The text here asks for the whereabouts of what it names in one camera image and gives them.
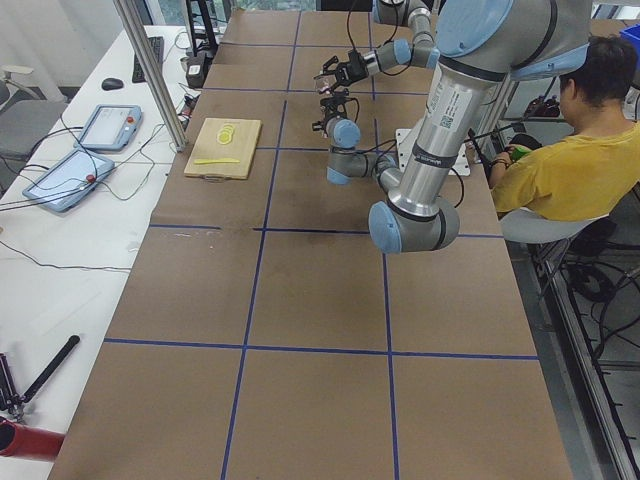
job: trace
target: label sticker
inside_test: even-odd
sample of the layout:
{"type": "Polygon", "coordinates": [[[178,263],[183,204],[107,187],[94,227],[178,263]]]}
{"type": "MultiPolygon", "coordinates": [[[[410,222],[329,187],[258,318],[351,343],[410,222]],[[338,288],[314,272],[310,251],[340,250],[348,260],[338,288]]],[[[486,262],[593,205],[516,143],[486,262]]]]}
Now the label sticker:
{"type": "Polygon", "coordinates": [[[454,89],[445,92],[444,95],[439,94],[431,123],[436,127],[456,132],[460,127],[460,123],[462,123],[472,97],[472,92],[454,89]]]}

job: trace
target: tablet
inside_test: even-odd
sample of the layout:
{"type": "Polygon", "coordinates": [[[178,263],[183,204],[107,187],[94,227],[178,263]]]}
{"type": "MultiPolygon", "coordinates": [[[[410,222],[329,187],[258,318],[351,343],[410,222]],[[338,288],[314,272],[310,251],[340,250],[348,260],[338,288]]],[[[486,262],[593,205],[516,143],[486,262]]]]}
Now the tablet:
{"type": "Polygon", "coordinates": [[[142,120],[137,105],[98,105],[78,136],[88,150],[117,152],[127,146],[142,120]]]}
{"type": "Polygon", "coordinates": [[[37,205],[64,212],[93,191],[113,169],[113,160],[76,148],[25,188],[22,194],[37,201],[37,205]]]}

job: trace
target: blue joint cap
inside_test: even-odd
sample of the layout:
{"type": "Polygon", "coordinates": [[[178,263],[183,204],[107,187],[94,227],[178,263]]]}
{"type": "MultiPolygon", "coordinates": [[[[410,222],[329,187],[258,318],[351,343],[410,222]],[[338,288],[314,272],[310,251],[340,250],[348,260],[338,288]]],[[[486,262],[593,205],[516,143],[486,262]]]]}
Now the blue joint cap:
{"type": "Polygon", "coordinates": [[[331,167],[327,167],[327,181],[334,185],[349,185],[351,183],[349,177],[331,167]]]}
{"type": "Polygon", "coordinates": [[[369,234],[383,253],[402,252],[398,222],[384,202],[374,203],[369,210],[369,234]]]}
{"type": "Polygon", "coordinates": [[[532,65],[527,65],[511,72],[514,81],[535,80],[555,77],[579,69],[587,58],[588,44],[569,50],[555,57],[547,58],[532,65]]]}
{"type": "Polygon", "coordinates": [[[433,47],[431,53],[429,54],[429,58],[427,59],[427,68],[433,70],[438,65],[438,60],[440,59],[440,50],[438,47],[433,47]]]}
{"type": "Polygon", "coordinates": [[[404,65],[411,60],[411,47],[406,38],[393,41],[393,53],[396,56],[396,62],[398,65],[404,65]]]}
{"type": "Polygon", "coordinates": [[[338,121],[331,132],[333,144],[340,148],[353,148],[360,141],[360,129],[351,120],[338,121]]]}
{"type": "Polygon", "coordinates": [[[484,45],[509,16],[514,0],[458,0],[443,7],[436,43],[445,57],[468,55],[484,45]]]}

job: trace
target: man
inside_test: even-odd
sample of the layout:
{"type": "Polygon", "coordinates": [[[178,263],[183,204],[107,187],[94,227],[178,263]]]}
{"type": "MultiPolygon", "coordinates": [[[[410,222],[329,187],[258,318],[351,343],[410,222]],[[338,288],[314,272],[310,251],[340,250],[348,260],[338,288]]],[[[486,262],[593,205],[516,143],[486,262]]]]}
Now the man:
{"type": "Polygon", "coordinates": [[[608,214],[633,188],[640,180],[640,123],[627,120],[622,105],[637,58],[622,38],[590,39],[584,65],[560,76],[560,110],[574,134],[515,163],[508,152],[492,162],[489,186],[499,214],[527,207],[549,220],[586,220],[608,214]]]}

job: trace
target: black hair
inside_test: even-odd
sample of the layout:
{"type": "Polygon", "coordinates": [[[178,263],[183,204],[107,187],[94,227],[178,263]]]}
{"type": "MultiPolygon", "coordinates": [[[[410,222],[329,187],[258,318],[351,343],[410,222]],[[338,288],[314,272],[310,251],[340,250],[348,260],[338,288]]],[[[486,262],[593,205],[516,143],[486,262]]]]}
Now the black hair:
{"type": "Polygon", "coordinates": [[[591,37],[584,64],[571,73],[560,75],[560,89],[570,79],[593,107],[601,107],[605,100],[624,100],[636,72],[638,54],[628,40],[610,37],[591,37]]]}

